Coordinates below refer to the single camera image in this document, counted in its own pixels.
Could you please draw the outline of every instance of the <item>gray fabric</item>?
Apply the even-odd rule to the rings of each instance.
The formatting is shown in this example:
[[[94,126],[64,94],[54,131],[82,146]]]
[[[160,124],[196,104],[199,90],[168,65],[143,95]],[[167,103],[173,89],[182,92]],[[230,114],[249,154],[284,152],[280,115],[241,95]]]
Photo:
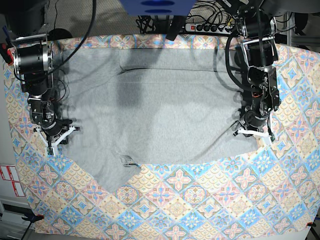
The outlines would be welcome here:
[[[81,131],[64,154],[114,192],[140,171],[122,162],[200,164],[256,150],[230,128],[242,98],[218,60],[224,53],[81,49],[65,69],[62,107]],[[148,69],[125,71],[134,68]]]

